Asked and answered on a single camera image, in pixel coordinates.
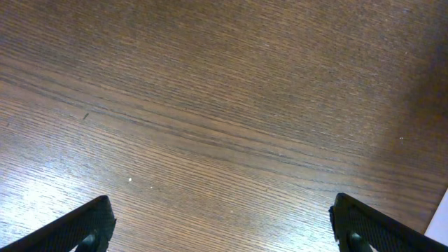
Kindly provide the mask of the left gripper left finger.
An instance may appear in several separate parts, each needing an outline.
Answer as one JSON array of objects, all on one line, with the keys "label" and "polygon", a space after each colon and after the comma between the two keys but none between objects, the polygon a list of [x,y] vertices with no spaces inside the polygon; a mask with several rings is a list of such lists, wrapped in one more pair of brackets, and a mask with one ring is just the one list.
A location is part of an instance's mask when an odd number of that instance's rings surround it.
[{"label": "left gripper left finger", "polygon": [[109,197],[101,195],[1,250],[106,252],[115,226]]}]

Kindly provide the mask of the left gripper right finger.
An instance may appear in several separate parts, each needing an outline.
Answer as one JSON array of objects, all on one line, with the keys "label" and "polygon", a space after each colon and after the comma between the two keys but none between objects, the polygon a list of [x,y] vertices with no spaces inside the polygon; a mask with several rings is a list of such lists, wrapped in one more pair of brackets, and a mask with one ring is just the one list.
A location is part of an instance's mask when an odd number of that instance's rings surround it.
[{"label": "left gripper right finger", "polygon": [[340,251],[447,252],[447,246],[345,194],[329,209]]}]

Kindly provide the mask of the pink cardboard box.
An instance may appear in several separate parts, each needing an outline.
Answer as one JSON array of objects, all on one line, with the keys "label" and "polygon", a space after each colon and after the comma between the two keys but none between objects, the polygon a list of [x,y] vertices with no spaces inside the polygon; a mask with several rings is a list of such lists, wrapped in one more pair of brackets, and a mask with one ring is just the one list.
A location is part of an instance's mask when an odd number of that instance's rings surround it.
[{"label": "pink cardboard box", "polygon": [[442,197],[425,235],[445,246],[448,245],[448,190]]}]

